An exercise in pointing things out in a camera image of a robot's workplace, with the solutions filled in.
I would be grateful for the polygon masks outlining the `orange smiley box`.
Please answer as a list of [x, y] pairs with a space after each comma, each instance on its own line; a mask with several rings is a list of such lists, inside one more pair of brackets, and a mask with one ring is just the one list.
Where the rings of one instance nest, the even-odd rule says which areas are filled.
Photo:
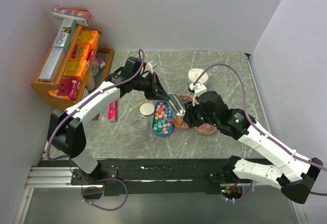
[[95, 49], [99, 41], [99, 32], [92, 30], [82, 30], [77, 38], [77, 43], [87, 44], [91, 49]]
[[86, 72], [89, 68], [89, 63], [86, 60], [77, 60], [70, 58], [64, 70], [64, 77], [77, 78], [83, 81]]

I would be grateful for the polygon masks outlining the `pink tray of gummy stars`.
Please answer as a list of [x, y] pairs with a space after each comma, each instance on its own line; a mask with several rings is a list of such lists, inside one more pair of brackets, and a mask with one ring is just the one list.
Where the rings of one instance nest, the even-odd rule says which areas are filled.
[[197, 133], [204, 136], [212, 135], [216, 131], [216, 129], [217, 128], [215, 126], [209, 125], [207, 123], [196, 127]]

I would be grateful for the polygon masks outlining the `pink toothpaste box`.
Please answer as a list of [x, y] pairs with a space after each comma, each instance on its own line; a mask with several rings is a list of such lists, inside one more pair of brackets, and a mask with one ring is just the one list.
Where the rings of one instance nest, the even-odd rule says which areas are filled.
[[118, 101], [114, 101], [108, 106], [108, 120], [116, 122], [118, 120]]

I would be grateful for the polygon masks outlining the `blue tray of star candies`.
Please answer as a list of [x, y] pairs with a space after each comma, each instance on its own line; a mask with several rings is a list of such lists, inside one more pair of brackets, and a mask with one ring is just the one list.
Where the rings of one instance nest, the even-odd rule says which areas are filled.
[[174, 112], [167, 101], [157, 101], [154, 105], [152, 132], [161, 137], [167, 137], [173, 132]]

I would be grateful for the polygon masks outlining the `silver long box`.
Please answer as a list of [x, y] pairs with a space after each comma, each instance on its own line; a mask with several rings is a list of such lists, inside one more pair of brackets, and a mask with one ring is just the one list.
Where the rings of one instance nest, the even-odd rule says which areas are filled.
[[42, 82], [54, 82], [59, 69], [62, 65], [62, 61], [65, 57], [65, 50], [63, 48], [52, 48], [46, 63], [39, 75], [39, 80]]

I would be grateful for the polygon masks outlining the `white pink packet in shelf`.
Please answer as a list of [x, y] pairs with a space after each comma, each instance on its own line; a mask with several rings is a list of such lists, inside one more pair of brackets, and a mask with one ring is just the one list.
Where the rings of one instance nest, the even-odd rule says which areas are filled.
[[92, 75], [96, 76], [98, 72], [106, 67], [105, 61], [98, 55], [95, 55], [94, 61], [92, 63]]

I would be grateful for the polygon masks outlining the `silver metal scoop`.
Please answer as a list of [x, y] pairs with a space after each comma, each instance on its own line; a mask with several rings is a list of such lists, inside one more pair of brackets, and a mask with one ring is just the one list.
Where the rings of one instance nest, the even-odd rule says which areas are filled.
[[169, 93], [168, 96], [169, 96], [169, 100], [167, 101], [167, 103], [170, 106], [170, 108], [173, 110], [174, 115], [178, 117], [184, 117], [185, 105], [182, 99], [174, 93]]

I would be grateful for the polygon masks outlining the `pink tray of lollipops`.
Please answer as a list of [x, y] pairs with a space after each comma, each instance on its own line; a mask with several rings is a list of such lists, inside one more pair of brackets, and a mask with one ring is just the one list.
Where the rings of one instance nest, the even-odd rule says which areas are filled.
[[[181, 98], [181, 100], [184, 103], [193, 101], [192, 97], [189, 95], [179, 95], [179, 97]], [[187, 125], [187, 123], [183, 121], [182, 117], [178, 117], [178, 116], [174, 115], [173, 123], [174, 123], [174, 126], [176, 127], [176, 129], [178, 129], [178, 130], [189, 130], [190, 129], [190, 127]]]

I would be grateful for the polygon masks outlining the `wooden shelf rack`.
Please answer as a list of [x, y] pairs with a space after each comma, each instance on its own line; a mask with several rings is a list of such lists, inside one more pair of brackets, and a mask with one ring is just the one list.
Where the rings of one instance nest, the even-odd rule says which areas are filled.
[[109, 55], [100, 81], [105, 80], [114, 49], [99, 46], [101, 31], [89, 30], [80, 24], [74, 31], [71, 26], [61, 27], [58, 34], [55, 40], [71, 35], [67, 50], [53, 44], [31, 86], [53, 109], [65, 110], [76, 105], [88, 95], [89, 90], [94, 89], [91, 70], [99, 53]]

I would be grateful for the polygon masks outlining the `orange smiley box top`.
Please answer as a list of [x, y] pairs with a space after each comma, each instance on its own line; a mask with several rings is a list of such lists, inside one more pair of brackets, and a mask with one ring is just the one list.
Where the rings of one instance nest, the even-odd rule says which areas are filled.
[[77, 38], [77, 43], [87, 44], [91, 49], [95, 49], [99, 41], [99, 32], [92, 30], [82, 30]]

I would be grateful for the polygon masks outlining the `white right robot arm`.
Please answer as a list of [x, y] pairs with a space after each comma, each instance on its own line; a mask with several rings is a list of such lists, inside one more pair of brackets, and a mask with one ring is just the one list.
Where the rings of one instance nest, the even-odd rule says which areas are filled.
[[222, 97], [208, 91], [202, 84], [190, 85], [193, 101], [185, 105], [183, 120], [191, 127], [203, 124], [214, 126], [223, 135], [249, 146], [270, 164], [250, 162], [231, 156], [223, 169], [228, 182], [247, 179], [279, 189], [289, 200], [304, 204], [311, 194], [323, 167], [318, 158], [308, 158], [272, 136], [253, 117], [242, 109], [230, 109]]

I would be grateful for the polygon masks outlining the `orange red snack box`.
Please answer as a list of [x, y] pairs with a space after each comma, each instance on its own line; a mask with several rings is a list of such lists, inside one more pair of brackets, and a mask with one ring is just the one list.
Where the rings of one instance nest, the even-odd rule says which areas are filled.
[[89, 44], [76, 43], [71, 54], [71, 58], [88, 61], [94, 53]]

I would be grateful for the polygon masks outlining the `gold jar lid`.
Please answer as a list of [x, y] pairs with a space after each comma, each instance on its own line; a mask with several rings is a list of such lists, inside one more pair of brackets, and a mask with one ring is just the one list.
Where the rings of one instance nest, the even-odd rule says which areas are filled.
[[154, 104], [152, 102], [143, 102], [140, 104], [139, 112], [143, 116], [150, 116], [155, 111]]

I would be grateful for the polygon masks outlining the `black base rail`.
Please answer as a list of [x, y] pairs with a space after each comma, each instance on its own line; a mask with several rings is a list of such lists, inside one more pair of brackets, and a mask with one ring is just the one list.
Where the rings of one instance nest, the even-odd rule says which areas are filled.
[[250, 183], [224, 168], [225, 159], [107, 159], [90, 176], [73, 171], [71, 184], [104, 188], [105, 196], [154, 193], [220, 194], [222, 185]]

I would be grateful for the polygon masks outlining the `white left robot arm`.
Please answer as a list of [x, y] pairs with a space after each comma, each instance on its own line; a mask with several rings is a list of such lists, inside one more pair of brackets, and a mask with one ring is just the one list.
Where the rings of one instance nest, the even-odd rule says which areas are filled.
[[92, 119], [132, 90], [143, 92], [147, 100], [170, 99], [157, 74], [145, 70], [142, 54], [139, 52], [139, 57], [129, 57], [123, 67], [110, 74], [93, 93], [77, 104], [51, 113], [48, 147], [54, 146], [72, 160], [83, 171], [83, 178], [89, 184], [96, 184], [101, 178], [101, 166], [86, 148], [84, 129]]

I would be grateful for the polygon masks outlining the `pink smiley box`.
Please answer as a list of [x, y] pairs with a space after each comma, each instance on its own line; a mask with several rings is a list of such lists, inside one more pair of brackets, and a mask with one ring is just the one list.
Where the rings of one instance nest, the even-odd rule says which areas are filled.
[[81, 81], [78, 78], [62, 78], [59, 83], [56, 98], [76, 101], [80, 87]]

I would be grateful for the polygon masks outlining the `orange smiley box lower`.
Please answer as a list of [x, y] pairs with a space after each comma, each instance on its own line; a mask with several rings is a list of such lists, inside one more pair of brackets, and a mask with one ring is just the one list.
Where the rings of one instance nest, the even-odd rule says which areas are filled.
[[64, 77], [77, 78], [83, 81], [86, 72], [89, 68], [89, 63], [86, 60], [77, 60], [70, 58], [64, 70]]

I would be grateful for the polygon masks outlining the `clear glass jar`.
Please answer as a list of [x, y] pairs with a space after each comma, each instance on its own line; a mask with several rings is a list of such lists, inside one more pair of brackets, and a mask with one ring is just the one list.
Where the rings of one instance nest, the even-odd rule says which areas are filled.
[[146, 117], [138, 116], [133, 118], [133, 120], [131, 121], [131, 127], [137, 133], [145, 131], [148, 128], [148, 122]]

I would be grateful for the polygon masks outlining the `pink box on top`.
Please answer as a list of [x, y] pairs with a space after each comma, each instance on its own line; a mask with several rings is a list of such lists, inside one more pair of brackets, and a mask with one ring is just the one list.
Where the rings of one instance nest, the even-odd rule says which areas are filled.
[[92, 14], [86, 10], [77, 8], [68, 8], [62, 6], [55, 6], [51, 13], [53, 16], [60, 19], [72, 19], [76, 24], [89, 26], [92, 22]]

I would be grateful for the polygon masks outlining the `teal white long box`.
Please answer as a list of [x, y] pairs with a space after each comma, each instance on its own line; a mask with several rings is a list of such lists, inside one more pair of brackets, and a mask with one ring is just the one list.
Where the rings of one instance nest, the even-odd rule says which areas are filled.
[[62, 48], [67, 52], [75, 30], [75, 21], [73, 19], [64, 19], [54, 40], [53, 47]]

